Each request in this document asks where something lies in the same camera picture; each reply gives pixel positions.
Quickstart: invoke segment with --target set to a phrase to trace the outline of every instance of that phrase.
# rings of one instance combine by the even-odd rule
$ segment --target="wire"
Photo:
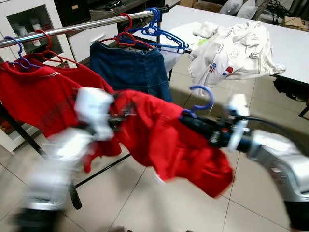
[[[272,23],[277,24],[279,17],[284,18],[285,16],[289,15],[289,11],[284,6],[282,6],[280,2],[277,0],[271,1],[267,5],[266,9],[268,9],[272,13]]]
[[[283,127],[281,127],[281,126],[279,126],[275,123],[266,121],[264,119],[258,118],[258,117],[236,116],[236,118],[237,119],[241,118],[241,119],[244,119],[244,120],[251,120],[251,121],[258,121],[258,122],[262,122],[262,123],[265,123],[265,124],[272,126],[273,128],[282,132],[289,140],[291,140],[295,144],[295,146],[299,149],[300,152],[302,152],[304,155],[308,156],[309,153],[308,153],[307,149],[297,139],[295,139],[295,137],[289,131],[287,131]]]

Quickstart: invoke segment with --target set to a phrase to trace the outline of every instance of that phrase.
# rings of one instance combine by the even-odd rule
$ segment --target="clothes hanger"
[[[210,88],[203,86],[203,85],[195,85],[195,86],[190,87],[191,90],[194,90],[194,89],[197,89],[197,88],[201,88],[201,89],[205,90],[206,92],[208,92],[209,97],[210,97],[210,102],[207,105],[194,105],[191,110],[184,109],[182,111],[182,114],[189,114],[193,118],[197,118],[197,115],[195,114],[195,110],[207,110],[207,109],[211,108],[214,104],[214,96],[213,96],[213,93],[212,93]]]
[[[42,53],[32,53],[32,54],[28,55],[29,57],[40,56],[42,59],[44,59],[46,61],[53,61],[53,62],[58,62],[58,63],[63,63],[63,60],[67,60],[67,61],[72,62],[74,64],[81,65],[80,63],[78,63],[78,62],[76,62],[74,60],[71,60],[69,58],[65,58],[65,57],[59,56],[56,52],[53,52],[52,50],[50,50],[51,47],[53,46],[52,39],[43,30],[36,30],[35,32],[44,34],[46,36],[46,38],[48,39],[48,45],[46,46],[46,50],[43,51]],[[55,57],[59,58],[59,60],[48,59],[48,58],[45,57],[46,54],[52,54]]]
[[[167,31],[161,30],[160,27],[155,25],[155,23],[158,23],[161,20],[161,12],[159,11],[159,9],[156,8],[156,7],[151,7],[151,8],[147,8],[147,9],[154,13],[154,16],[155,16],[154,20],[151,21],[148,26],[145,26],[143,28],[129,29],[127,31],[130,32],[130,33],[134,33],[136,31],[141,31],[142,34],[150,35],[150,36],[164,35],[169,40],[174,41],[178,46],[167,45],[167,44],[157,44],[157,43],[148,43],[148,44],[152,45],[152,46],[156,46],[160,50],[164,50],[164,51],[168,51],[168,52],[172,52],[172,53],[180,53],[180,54],[185,53],[185,49],[187,49],[189,47],[188,44],[186,45],[185,42],[182,39],[180,39],[179,37],[167,32]],[[126,42],[126,43],[130,42],[130,40],[125,39],[125,38],[121,38],[121,40],[123,42]],[[174,51],[171,51],[171,50],[166,50],[166,49],[163,49],[163,47],[175,48],[177,51],[174,52]]]
[[[131,35],[130,33],[127,32],[128,30],[130,30],[132,28],[132,25],[133,25],[131,17],[128,14],[126,14],[126,13],[121,13],[120,16],[126,16],[129,19],[129,26],[126,27],[123,32],[118,34],[118,36],[116,36],[114,38],[108,38],[108,39],[100,40],[99,43],[101,43],[103,41],[107,41],[107,40],[116,40],[118,45],[135,46],[136,42],[138,42],[139,44],[142,44],[142,45],[147,46],[148,48],[152,49],[153,47],[151,45],[149,45],[149,44],[147,44],[147,43],[145,43],[143,41],[135,39],[133,35]],[[131,38],[131,39],[129,39],[130,43],[123,43],[123,42],[121,42],[120,41],[120,37],[122,37],[122,36],[130,37]]]
[[[31,64],[29,62],[29,60],[27,60],[26,58],[23,58],[23,56],[21,55],[21,53],[23,52],[23,47],[21,46],[19,41],[17,41],[15,38],[13,38],[11,36],[5,36],[4,38],[7,39],[7,40],[14,40],[17,43],[17,45],[19,46],[19,51],[17,52],[18,55],[19,55],[19,58],[15,62],[9,62],[9,64],[19,64],[24,69],[30,69],[31,67],[41,68],[41,66],[35,65],[35,64]],[[21,63],[21,61],[24,61],[27,64],[27,66],[24,66]]]

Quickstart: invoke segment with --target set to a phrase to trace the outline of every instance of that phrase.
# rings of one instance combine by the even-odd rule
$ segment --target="tile floor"
[[[170,83],[175,102],[185,108],[207,101],[206,97],[191,94],[188,89],[192,84],[186,70],[188,63],[183,55]],[[212,110],[199,114],[220,116],[228,97],[244,93],[252,115],[286,125],[308,147],[309,121],[297,116],[304,103],[279,94],[272,81],[270,76],[222,81],[213,88],[216,103]],[[39,135],[36,141],[43,144],[46,139]],[[186,180],[159,184],[151,168],[145,169],[128,158],[78,188],[83,207],[75,210],[68,202],[58,231],[106,232],[111,227],[124,225],[134,232],[287,232],[288,218],[268,174],[245,154],[227,152],[227,156],[235,169],[235,180],[218,199],[208,197]],[[11,215],[22,206],[27,174],[40,159],[29,145],[19,148],[15,156],[0,150],[1,232],[15,230],[10,224]],[[91,173],[116,159],[95,160]],[[80,172],[74,181],[77,183],[89,175]]]

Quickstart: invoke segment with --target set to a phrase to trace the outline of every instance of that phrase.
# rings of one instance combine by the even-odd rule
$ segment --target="chrome bar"
[[[142,11],[142,12],[138,12],[134,14],[129,14],[129,16],[132,19],[146,18],[152,15],[154,15],[152,11]],[[86,30],[90,28],[96,28],[96,27],[113,24],[113,23],[120,23],[120,22],[126,22],[126,21],[128,21],[128,18],[126,16],[117,16],[113,18],[107,18],[103,20],[91,21],[91,22],[76,24],[76,25],[67,26],[63,28],[48,30],[46,31],[46,34],[49,36],[56,36],[56,35],[67,34],[73,31]],[[15,39],[17,39],[21,44],[32,41],[32,40],[42,39],[42,38],[45,38],[45,35],[42,33],[34,33],[34,34],[28,34],[24,36],[15,37]],[[16,45],[14,40],[1,40],[0,41],[0,48],[9,47],[12,45]]]

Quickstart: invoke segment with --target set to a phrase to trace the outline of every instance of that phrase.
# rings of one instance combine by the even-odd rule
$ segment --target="white table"
[[[248,20],[234,16],[198,10],[189,7],[175,6],[163,14],[161,28],[169,31],[186,23],[205,21],[219,26],[230,27],[236,23],[246,23]],[[274,50],[273,61],[284,64],[286,71],[275,75],[290,81],[309,86],[309,33],[264,23],[270,34],[271,46]],[[139,32],[135,36],[155,40]]]

